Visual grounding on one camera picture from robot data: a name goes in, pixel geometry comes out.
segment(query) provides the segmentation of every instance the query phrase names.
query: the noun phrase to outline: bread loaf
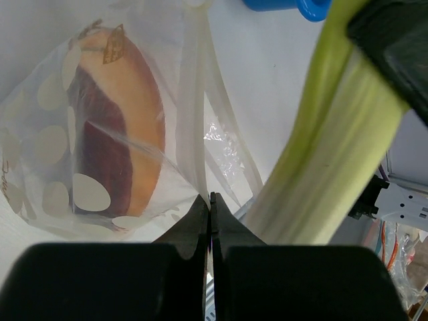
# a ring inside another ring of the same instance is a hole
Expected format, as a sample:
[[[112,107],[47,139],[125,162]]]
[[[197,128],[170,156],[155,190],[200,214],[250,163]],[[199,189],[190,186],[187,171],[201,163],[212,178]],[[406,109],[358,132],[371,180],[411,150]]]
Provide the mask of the bread loaf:
[[[137,145],[164,152],[165,119],[153,74],[124,34],[119,39],[120,57],[106,61],[106,52],[114,49],[112,32],[97,29],[73,44],[82,51],[68,89],[76,115],[74,171],[92,177],[108,191],[111,204],[99,214],[140,216],[156,187],[162,162]]]

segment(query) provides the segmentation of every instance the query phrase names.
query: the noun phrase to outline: white plastic bag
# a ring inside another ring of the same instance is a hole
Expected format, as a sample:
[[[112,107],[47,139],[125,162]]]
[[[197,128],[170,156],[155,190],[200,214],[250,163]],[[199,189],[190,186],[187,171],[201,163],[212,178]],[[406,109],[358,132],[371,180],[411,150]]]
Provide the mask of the white plastic bag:
[[[69,239],[121,239],[154,218],[168,229],[198,193],[221,192],[232,211],[258,193],[207,9],[111,6],[14,89],[0,142],[16,214]]]

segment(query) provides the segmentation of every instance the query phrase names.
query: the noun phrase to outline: wire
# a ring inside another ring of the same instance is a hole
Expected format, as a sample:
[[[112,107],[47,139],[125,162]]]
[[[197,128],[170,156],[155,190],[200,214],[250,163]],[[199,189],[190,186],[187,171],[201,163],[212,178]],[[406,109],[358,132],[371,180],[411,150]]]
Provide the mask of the wire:
[[[385,264],[385,222],[382,223],[381,239],[382,239],[382,263]]]
[[[388,271],[392,268],[395,262],[395,258],[397,257],[398,250],[399,250],[399,242],[397,240],[397,223],[395,223],[395,243],[394,243],[393,253],[391,254],[391,258],[389,259],[389,262],[387,265]]]

